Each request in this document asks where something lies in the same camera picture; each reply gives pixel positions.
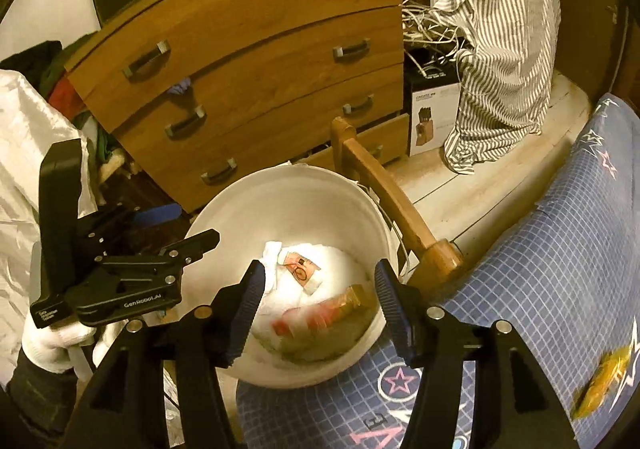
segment wooden floor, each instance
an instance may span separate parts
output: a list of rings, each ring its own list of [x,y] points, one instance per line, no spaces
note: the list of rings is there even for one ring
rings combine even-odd
[[[472,267],[545,192],[591,111],[587,95],[554,74],[543,133],[527,136],[496,162],[476,164],[476,174],[452,172],[441,150],[386,166],[437,239],[453,241]],[[417,259],[410,258],[410,269]]]

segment snack packet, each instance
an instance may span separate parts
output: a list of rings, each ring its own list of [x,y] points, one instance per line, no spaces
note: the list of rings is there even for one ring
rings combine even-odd
[[[271,327],[278,336],[306,339],[318,336],[327,328],[347,317],[355,310],[370,306],[370,298],[362,285],[351,285],[347,290],[316,304],[290,308]]]
[[[600,367],[591,379],[582,400],[575,408],[573,419],[584,418],[596,411],[604,402],[611,384],[621,379],[631,359],[631,346],[625,346],[602,358]]]
[[[322,285],[321,269],[308,257],[283,249],[278,257],[278,263],[287,267],[307,295],[313,294]]]

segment gloved hand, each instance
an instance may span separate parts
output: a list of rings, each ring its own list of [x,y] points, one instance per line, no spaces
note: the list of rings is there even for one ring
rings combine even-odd
[[[107,325],[94,348],[94,364],[97,366],[113,344],[126,321]],[[22,331],[22,351],[36,366],[51,373],[64,373],[73,364],[67,349],[74,345],[91,344],[95,328],[85,326],[73,318],[63,319],[47,328],[36,328],[31,314],[27,314]]]
[[[98,339],[98,342],[95,344],[92,357],[96,368],[104,359],[104,356],[109,351],[109,348],[111,348],[116,337],[122,332],[125,324],[127,324],[127,321],[117,321],[116,323],[107,324],[107,326],[104,327],[104,332],[102,332],[100,339]]]

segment drawer handle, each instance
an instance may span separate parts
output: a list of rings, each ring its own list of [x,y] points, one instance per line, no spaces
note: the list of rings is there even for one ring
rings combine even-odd
[[[379,144],[372,150],[367,150],[367,151],[369,152],[369,155],[371,155],[373,158],[380,158],[380,155],[382,155],[382,144]]]
[[[236,169],[238,169],[238,164],[233,158],[230,158],[226,161],[226,168],[222,171],[214,174],[209,174],[208,172],[202,173],[200,178],[207,185],[220,184],[224,182],[227,178],[229,178]]]
[[[371,40],[365,38],[358,44],[352,44],[351,46],[334,46],[334,59],[339,61],[354,55],[364,54],[369,51],[371,47]]]
[[[362,112],[362,111],[368,110],[371,106],[373,106],[373,95],[367,96],[367,100],[358,106],[351,106],[350,104],[345,104],[342,107],[342,112],[345,114],[345,116],[347,116],[355,112]]]
[[[143,54],[138,59],[133,61],[129,66],[127,66],[122,73],[127,79],[131,79],[135,73],[140,70],[145,64],[150,63],[154,59],[161,57],[164,54],[171,52],[171,47],[169,46],[169,42],[167,40],[161,41],[158,43],[153,50]]]
[[[167,134],[167,137],[173,139],[175,134],[183,131],[185,128],[188,128],[194,122],[201,121],[205,117],[207,117],[207,112],[202,106],[198,106],[193,110],[193,113],[183,121],[176,122],[175,124],[169,124],[165,127],[164,132]]]

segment wooden chair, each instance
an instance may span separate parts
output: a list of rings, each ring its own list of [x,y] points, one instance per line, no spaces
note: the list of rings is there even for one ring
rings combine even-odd
[[[356,129],[342,117],[332,122],[331,143],[335,171],[356,179],[380,198],[380,206],[402,234],[407,255],[413,252],[419,260],[407,283],[420,290],[425,303],[449,293],[462,273],[462,256],[447,239],[436,240],[404,191],[391,175],[358,142]],[[398,267],[407,260],[398,249]]]

